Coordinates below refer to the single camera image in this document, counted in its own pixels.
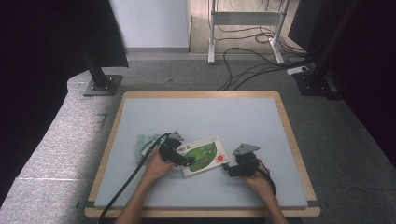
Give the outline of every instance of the printed card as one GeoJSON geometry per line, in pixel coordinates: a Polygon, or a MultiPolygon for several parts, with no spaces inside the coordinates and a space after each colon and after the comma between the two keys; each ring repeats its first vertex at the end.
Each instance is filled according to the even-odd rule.
{"type": "Polygon", "coordinates": [[[229,162],[227,153],[216,135],[182,145],[177,148],[177,153],[184,157],[194,158],[190,166],[181,166],[184,177],[197,175],[229,162]]]}

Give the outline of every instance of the forearm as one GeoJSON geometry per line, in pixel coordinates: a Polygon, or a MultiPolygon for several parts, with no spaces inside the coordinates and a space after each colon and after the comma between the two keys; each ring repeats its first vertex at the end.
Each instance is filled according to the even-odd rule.
{"type": "Polygon", "coordinates": [[[276,196],[272,192],[259,193],[268,212],[272,224],[288,223],[279,207],[276,196]]]}
{"type": "Polygon", "coordinates": [[[134,191],[131,199],[125,204],[119,217],[116,220],[116,224],[135,224],[139,222],[140,214],[145,202],[146,195],[149,192],[149,187],[152,181],[142,178],[134,191]]]}

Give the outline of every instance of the white wall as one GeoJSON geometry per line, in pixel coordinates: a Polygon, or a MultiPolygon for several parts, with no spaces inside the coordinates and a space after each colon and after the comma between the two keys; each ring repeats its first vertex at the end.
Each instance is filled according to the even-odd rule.
{"type": "Polygon", "coordinates": [[[190,0],[110,0],[125,48],[187,48],[190,0]]]}

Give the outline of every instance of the hand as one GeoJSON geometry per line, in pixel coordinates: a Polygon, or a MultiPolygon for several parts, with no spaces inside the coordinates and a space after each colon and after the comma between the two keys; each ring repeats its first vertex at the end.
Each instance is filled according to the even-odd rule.
{"type": "MultiPolygon", "coordinates": [[[[269,175],[269,170],[265,168],[265,166],[260,162],[259,169],[264,171],[266,174],[269,175]]],[[[270,183],[262,176],[259,172],[254,173],[254,175],[251,176],[242,176],[242,179],[244,179],[248,186],[259,193],[261,196],[265,195],[274,195],[270,183]]]]}
{"type": "Polygon", "coordinates": [[[155,181],[166,173],[168,173],[176,165],[174,163],[165,162],[161,158],[160,147],[155,147],[148,158],[148,165],[142,178],[152,182],[155,181]]]}

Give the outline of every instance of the gray carpet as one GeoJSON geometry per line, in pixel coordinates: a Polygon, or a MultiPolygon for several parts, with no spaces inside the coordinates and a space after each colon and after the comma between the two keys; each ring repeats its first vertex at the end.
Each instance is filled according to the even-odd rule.
{"type": "MultiPolygon", "coordinates": [[[[257,63],[231,60],[230,66],[237,75],[257,63]]],[[[115,96],[83,97],[87,72],[69,80],[64,105],[15,180],[0,223],[95,223],[84,216],[84,203],[123,93],[214,91],[229,76],[221,60],[214,65],[206,60],[134,60],[130,68],[104,71],[123,75],[115,96]]],[[[293,221],[396,223],[396,171],[345,102],[301,96],[286,70],[254,77],[238,90],[280,93],[321,207],[319,217],[293,221]]]]}

